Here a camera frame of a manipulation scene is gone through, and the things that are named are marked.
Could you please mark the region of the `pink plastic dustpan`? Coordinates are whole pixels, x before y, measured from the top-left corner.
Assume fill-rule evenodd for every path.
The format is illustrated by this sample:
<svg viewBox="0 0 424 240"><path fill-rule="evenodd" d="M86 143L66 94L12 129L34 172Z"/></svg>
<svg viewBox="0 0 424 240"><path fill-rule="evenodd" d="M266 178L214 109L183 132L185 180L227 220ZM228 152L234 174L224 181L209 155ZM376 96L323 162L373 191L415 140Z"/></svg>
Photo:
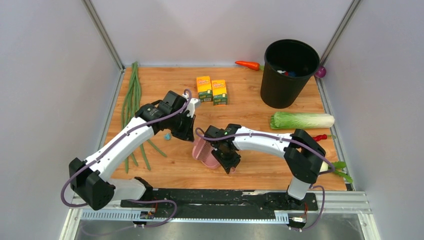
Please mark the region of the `pink plastic dustpan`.
<svg viewBox="0 0 424 240"><path fill-rule="evenodd" d="M192 157L209 169L222 167L227 174L233 173L241 161L241 156L229 141L210 142L203 138L194 141Z"/></svg>

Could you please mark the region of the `pink hand brush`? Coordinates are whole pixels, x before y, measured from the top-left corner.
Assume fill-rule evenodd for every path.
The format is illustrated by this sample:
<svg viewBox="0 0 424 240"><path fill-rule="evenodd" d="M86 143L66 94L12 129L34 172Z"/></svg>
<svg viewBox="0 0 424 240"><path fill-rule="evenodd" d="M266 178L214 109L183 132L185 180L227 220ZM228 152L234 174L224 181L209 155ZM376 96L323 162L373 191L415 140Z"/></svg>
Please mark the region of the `pink hand brush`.
<svg viewBox="0 0 424 240"><path fill-rule="evenodd" d="M211 145L208 141L199 137L194 141L192 157L198 161L205 161L211 153Z"/></svg>

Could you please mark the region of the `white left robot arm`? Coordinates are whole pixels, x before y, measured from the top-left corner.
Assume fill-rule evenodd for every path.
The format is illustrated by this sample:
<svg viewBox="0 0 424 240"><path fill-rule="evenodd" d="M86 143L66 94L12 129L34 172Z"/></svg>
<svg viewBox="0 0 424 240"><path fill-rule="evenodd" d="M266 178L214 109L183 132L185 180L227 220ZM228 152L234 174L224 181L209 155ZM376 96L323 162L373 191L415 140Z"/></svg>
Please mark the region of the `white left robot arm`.
<svg viewBox="0 0 424 240"><path fill-rule="evenodd" d="M169 130L174 138L193 142L195 110L200 105L201 101L185 89L182 95L170 90L164 99L141 106L105 146L84 160L75 158L69 163L65 186L84 201L83 207L95 211L121 200L134 200L143 208L149 206L153 194L145 182L136 178L114 179L112 174L136 148L160 131Z"/></svg>

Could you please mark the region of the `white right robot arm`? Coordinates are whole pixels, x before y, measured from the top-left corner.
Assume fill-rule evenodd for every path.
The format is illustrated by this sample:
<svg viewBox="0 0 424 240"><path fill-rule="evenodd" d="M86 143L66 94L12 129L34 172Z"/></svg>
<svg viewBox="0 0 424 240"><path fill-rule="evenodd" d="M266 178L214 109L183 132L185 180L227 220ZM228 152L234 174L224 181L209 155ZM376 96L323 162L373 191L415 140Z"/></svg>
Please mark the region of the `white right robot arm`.
<svg viewBox="0 0 424 240"><path fill-rule="evenodd" d="M227 173L240 163L239 151L255 151L284 159L292 174L285 202L294 210L305 203L307 191L320 175L335 170L326 159L325 150L302 129L294 133L270 133L229 124L225 129L212 125L206 131L197 128L195 133L209 143L210 154Z"/></svg>

